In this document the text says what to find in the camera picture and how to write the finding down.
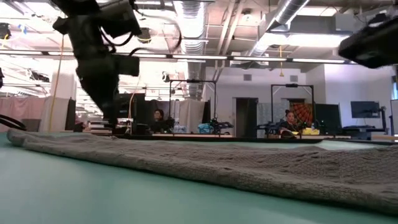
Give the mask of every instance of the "person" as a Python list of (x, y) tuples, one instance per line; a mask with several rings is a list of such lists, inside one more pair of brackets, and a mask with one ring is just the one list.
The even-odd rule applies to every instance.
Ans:
[(286, 113), (285, 115), (286, 120), (282, 122), (282, 124), (280, 124), (280, 133), (283, 133), (283, 131), (300, 132), (300, 129), (297, 126), (293, 112), (286, 110), (285, 113)]
[(155, 121), (163, 121), (164, 112), (161, 109), (156, 109), (154, 112)]
[(156, 109), (154, 112), (154, 122), (150, 126), (150, 130), (153, 133), (164, 132), (164, 112), (161, 109)]

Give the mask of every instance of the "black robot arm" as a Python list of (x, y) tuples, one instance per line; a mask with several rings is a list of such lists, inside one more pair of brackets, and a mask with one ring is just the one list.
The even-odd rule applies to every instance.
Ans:
[(119, 94), (119, 74), (139, 75), (139, 58), (116, 55), (112, 43), (103, 42), (104, 33), (119, 37), (130, 33), (129, 39), (140, 35), (141, 29), (134, 15), (133, 0), (118, 0), (99, 6), (95, 0), (52, 0), (67, 18), (59, 17), (53, 28), (68, 34), (73, 54), (78, 62), (76, 74), (81, 87), (98, 108), (116, 124), (115, 98)]
[[(398, 6), (391, 6), (391, 11), (398, 11)], [(398, 16), (381, 13), (370, 20), (366, 27), (343, 40), (338, 53), (368, 68), (393, 65), (398, 63), (397, 40)]]

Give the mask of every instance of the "gray towel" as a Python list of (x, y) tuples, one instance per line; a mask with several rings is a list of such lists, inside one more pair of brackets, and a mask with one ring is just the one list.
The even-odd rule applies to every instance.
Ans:
[(398, 214), (398, 147), (326, 151), (132, 141), (90, 134), (54, 137), (10, 129), (15, 146), (188, 180)]

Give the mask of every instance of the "column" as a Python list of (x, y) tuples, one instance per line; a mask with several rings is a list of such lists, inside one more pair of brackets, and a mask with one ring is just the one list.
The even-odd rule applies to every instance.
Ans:
[(76, 100), (77, 76), (75, 67), (68, 65), (67, 61), (65, 64), (62, 62), (62, 67), (58, 76), (58, 85), (58, 68), (53, 71), (50, 97), (46, 99), (44, 104), (40, 131), (64, 131), (67, 117), (71, 116), (71, 111), (69, 111), (68, 116), (68, 105), (70, 99)]

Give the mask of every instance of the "doorway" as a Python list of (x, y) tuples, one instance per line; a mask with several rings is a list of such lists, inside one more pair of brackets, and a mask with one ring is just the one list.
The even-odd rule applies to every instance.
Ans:
[(257, 104), (258, 98), (235, 98), (235, 137), (257, 137)]

